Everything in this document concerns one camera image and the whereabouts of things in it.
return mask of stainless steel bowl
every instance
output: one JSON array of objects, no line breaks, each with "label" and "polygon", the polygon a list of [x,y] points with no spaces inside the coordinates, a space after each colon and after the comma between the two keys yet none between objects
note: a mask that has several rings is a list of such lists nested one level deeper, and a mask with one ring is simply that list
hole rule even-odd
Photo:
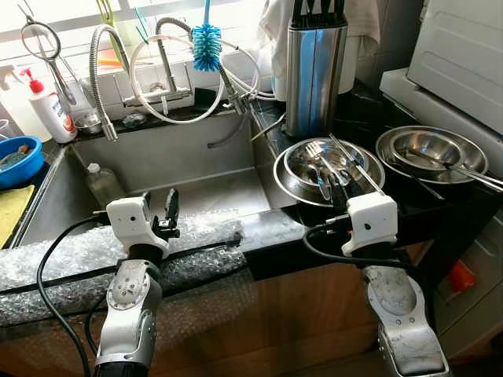
[{"label": "stainless steel bowl", "polygon": [[[488,169],[487,157],[475,143],[462,137],[454,132],[448,130],[443,130],[441,128],[427,127],[427,126],[404,126],[394,128],[382,134],[376,142],[376,151],[379,159],[398,174],[405,177],[410,175],[406,173],[409,169],[408,166],[404,167],[404,170],[400,170],[399,166],[403,163],[395,157],[393,151],[391,150],[391,139],[401,132],[405,131],[420,131],[420,132],[432,132],[445,137],[448,137],[454,143],[456,143],[461,151],[464,153],[464,161],[461,166],[465,169],[474,170],[477,173],[485,174]],[[423,182],[434,183],[437,185],[455,185],[460,183],[466,183],[472,181],[471,178],[464,176],[453,170],[425,170],[425,169],[414,169],[414,175],[418,177]]]},{"label": "stainless steel bowl", "polygon": [[[298,145],[293,145],[292,147],[284,150],[277,158],[274,163],[274,179],[276,180],[277,185],[283,190],[287,195],[292,198],[304,202],[307,204],[312,204],[317,207],[331,207],[332,204],[327,200],[323,199],[323,196],[320,193],[318,185],[307,184],[301,179],[296,178],[295,175],[291,175],[285,166],[285,157],[289,152],[297,147]],[[364,159],[368,161],[367,172],[370,177],[380,186],[384,186],[384,168],[379,162],[379,160],[369,151],[361,148],[358,148],[358,152],[362,154]],[[360,173],[356,173],[354,179],[357,183],[360,184],[364,192],[372,192],[374,191],[373,187],[370,183],[367,182]]]},{"label": "stainless steel bowl", "polygon": [[90,112],[75,121],[75,127],[79,132],[93,135],[101,132],[101,120],[96,112]]},{"label": "stainless steel bowl", "polygon": [[405,165],[414,169],[442,171],[446,168],[437,159],[454,166],[464,162],[464,152],[450,137],[423,130],[402,131],[391,138],[390,148],[393,155]]},{"label": "stainless steel bowl", "polygon": [[[329,173],[327,167],[320,160],[310,157],[307,153],[306,146],[311,142],[318,143],[321,149],[323,149],[323,156],[337,170],[347,170],[353,175],[359,174],[358,170],[352,167],[350,161],[345,157],[343,152],[334,145],[333,141],[326,137],[306,139],[288,149],[288,152],[285,154],[284,164],[286,171],[292,177],[300,180],[305,185],[314,186],[318,189],[316,174],[309,165],[316,165],[321,171],[327,174]],[[341,142],[346,147],[346,150],[363,166],[363,168],[368,170],[369,158],[360,151],[360,147],[348,143],[347,141]]]}]

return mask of white bottle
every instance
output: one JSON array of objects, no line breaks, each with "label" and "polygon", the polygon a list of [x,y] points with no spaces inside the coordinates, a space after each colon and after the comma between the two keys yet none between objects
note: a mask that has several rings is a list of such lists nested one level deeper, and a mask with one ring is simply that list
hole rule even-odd
[{"label": "white bottle", "polygon": [[101,169],[97,163],[90,163],[87,171],[89,175],[86,177],[86,183],[102,208],[126,196],[116,175],[110,169]]},{"label": "white bottle", "polygon": [[54,140],[61,144],[72,141],[77,136],[77,129],[72,117],[61,107],[57,94],[44,90],[44,85],[31,77],[29,68],[23,70],[21,74],[30,76],[30,89],[33,95],[28,100]]},{"label": "white bottle", "polygon": [[13,65],[0,67],[0,102],[23,134],[36,136],[42,142],[51,138],[49,131],[31,108],[28,85],[14,73]]}]

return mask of stainless steel sink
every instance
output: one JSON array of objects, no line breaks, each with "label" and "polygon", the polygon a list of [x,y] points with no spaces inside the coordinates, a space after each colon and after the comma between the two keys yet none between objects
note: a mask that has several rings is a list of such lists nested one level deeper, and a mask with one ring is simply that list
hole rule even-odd
[{"label": "stainless steel sink", "polygon": [[120,134],[114,143],[101,137],[65,147],[17,244],[53,239],[98,208],[84,182],[89,163],[112,169],[128,195],[150,191],[151,210],[159,216],[172,187],[180,192],[181,218],[207,212],[235,218],[293,204],[274,183],[274,157],[265,139],[249,142],[254,123],[229,143],[207,147],[239,122],[237,115],[220,115]]}]

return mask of black cable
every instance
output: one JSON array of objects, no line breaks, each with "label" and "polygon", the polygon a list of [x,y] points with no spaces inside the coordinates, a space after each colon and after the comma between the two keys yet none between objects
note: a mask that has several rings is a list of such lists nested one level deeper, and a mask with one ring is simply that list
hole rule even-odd
[{"label": "black cable", "polygon": [[403,263],[399,261],[390,261],[386,259],[374,259],[374,258],[354,258],[354,257],[343,257],[340,255],[327,254],[323,251],[318,250],[309,241],[310,237],[320,231],[325,231],[327,225],[319,225],[314,228],[309,229],[303,237],[303,243],[307,249],[322,258],[329,259],[337,263],[346,263],[351,265],[382,265],[384,267],[395,267],[397,269],[404,269],[407,271],[414,271],[415,273],[420,273],[420,270],[409,263]]},{"label": "black cable", "polygon": [[86,320],[84,321],[84,335],[86,336],[87,344],[93,351],[94,356],[97,355],[97,346],[94,342],[93,335],[91,334],[91,320],[93,319],[94,311],[98,308],[98,306],[105,300],[106,293],[104,293],[100,299],[93,305],[93,307],[87,312]]},{"label": "black cable", "polygon": [[90,369],[89,369],[89,361],[87,359],[86,350],[84,349],[84,345],[80,341],[79,336],[73,330],[72,326],[70,326],[70,324],[63,318],[63,316],[61,316],[61,314],[59,314],[59,312],[57,311],[54,304],[50,301],[50,298],[46,293],[46,289],[43,286],[42,273],[43,273],[44,267],[46,266],[47,260],[49,259],[50,255],[53,253],[54,249],[57,247],[57,245],[61,242],[62,239],[64,239],[73,229],[75,229],[83,224],[86,224],[88,222],[96,222],[98,220],[99,220],[98,216],[93,216],[91,218],[86,218],[82,221],[76,222],[74,225],[66,228],[50,245],[49,249],[44,254],[42,260],[40,261],[39,268],[37,269],[37,288],[40,292],[40,295],[42,296],[42,300],[46,304],[47,308],[49,308],[50,312],[59,321],[61,326],[63,326],[65,331],[68,333],[68,335],[70,336],[70,338],[74,342],[75,347],[77,347],[77,351],[79,351],[80,360],[82,361],[82,366],[84,369],[84,377],[91,376]]}]

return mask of stainless steel knife block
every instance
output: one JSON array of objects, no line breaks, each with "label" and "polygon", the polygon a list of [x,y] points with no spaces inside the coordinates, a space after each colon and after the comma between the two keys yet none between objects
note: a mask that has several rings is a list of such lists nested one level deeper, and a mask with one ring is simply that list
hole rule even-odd
[{"label": "stainless steel knife block", "polygon": [[347,22],[342,16],[328,26],[303,26],[316,22],[302,17],[306,17],[303,22],[291,22],[288,27],[285,132],[292,137],[315,137],[326,135],[334,122]]}]

